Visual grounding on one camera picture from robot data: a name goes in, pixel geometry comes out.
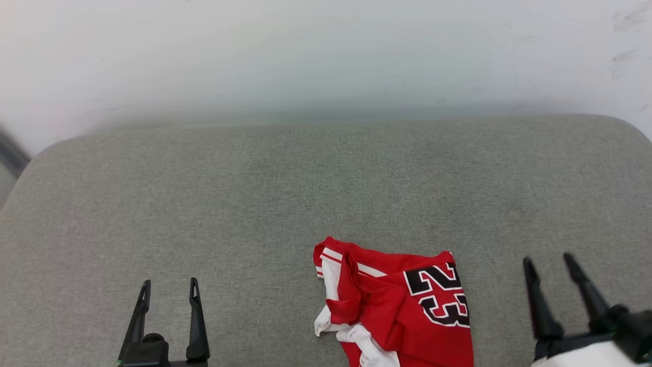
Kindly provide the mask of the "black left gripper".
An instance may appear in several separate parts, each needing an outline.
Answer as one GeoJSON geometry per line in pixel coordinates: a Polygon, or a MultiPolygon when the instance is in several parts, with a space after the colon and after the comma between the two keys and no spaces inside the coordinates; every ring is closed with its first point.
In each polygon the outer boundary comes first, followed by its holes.
{"type": "Polygon", "coordinates": [[[145,280],[117,358],[117,367],[209,367],[210,347],[198,280],[192,277],[189,282],[191,328],[186,360],[172,361],[169,358],[169,344],[160,334],[144,336],[150,295],[151,280],[145,280]]]}

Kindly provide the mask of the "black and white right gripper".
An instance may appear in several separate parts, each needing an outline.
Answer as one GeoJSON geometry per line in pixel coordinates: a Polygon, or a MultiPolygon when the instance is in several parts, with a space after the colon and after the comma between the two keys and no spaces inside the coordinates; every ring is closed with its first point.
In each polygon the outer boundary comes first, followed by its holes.
{"type": "Polygon", "coordinates": [[[610,309],[573,254],[565,252],[563,259],[584,302],[588,327],[611,327],[611,316],[616,329],[611,333],[561,339],[564,329],[554,318],[542,292],[540,276],[527,256],[523,270],[529,314],[533,336],[539,341],[531,367],[652,367],[652,309],[631,312],[623,305],[610,309]]]}

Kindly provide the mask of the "red basketball jersey number 23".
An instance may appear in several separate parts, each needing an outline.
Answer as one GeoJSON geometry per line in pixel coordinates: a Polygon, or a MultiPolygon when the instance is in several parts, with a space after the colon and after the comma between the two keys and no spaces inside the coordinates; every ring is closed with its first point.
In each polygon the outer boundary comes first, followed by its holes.
{"type": "Polygon", "coordinates": [[[313,251],[332,333],[350,367],[474,367],[470,309],[454,256],[382,253],[327,237],[313,251]]]}

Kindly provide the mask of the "grey fabric sofa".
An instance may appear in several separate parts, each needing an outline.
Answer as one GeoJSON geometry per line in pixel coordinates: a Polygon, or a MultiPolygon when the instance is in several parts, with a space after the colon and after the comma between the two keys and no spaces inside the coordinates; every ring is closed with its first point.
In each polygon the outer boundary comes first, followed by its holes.
{"type": "Polygon", "coordinates": [[[131,130],[36,155],[0,211],[0,367],[116,367],[142,283],[147,332],[188,346],[189,280],[213,367],[345,367],[317,337],[328,236],[450,251],[478,367],[533,358],[522,260],[568,333],[563,253],[612,304],[652,309],[652,142],[597,115],[131,130]]]}

